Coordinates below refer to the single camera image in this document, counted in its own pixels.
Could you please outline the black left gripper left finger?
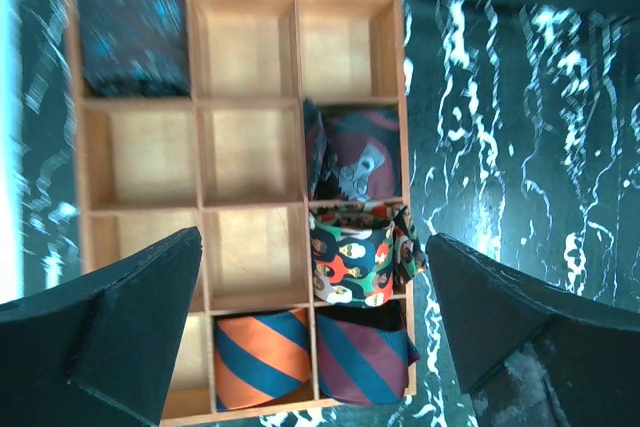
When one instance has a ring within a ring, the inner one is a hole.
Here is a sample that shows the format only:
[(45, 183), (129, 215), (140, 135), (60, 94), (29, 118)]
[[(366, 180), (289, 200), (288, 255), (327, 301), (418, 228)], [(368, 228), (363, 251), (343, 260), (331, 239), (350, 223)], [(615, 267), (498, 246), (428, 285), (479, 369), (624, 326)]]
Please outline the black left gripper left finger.
[(2, 425), (158, 425), (201, 256), (198, 228), (184, 228), (2, 304)]

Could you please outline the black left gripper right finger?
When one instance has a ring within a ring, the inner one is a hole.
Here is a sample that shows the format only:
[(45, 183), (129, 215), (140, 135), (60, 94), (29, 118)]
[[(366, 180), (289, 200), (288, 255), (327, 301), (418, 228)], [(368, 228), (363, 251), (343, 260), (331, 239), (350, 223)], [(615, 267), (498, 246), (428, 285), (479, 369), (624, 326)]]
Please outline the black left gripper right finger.
[(638, 425), (638, 314), (444, 234), (426, 249), (458, 384), (479, 425)]

